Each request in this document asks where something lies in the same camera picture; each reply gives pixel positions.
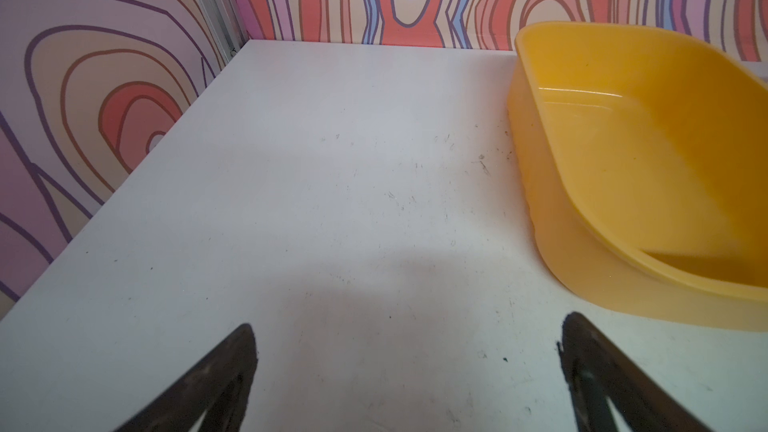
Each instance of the white table surface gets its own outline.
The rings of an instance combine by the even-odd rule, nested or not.
[[[514,61],[248,43],[0,322],[0,430],[110,431],[243,322],[242,430],[576,430],[573,310],[709,426],[765,430],[768,334],[610,312],[548,272]]]

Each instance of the yellow plastic tub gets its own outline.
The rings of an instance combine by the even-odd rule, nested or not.
[[[582,298],[768,330],[768,87],[644,26],[542,23],[515,39],[509,120],[538,250]]]

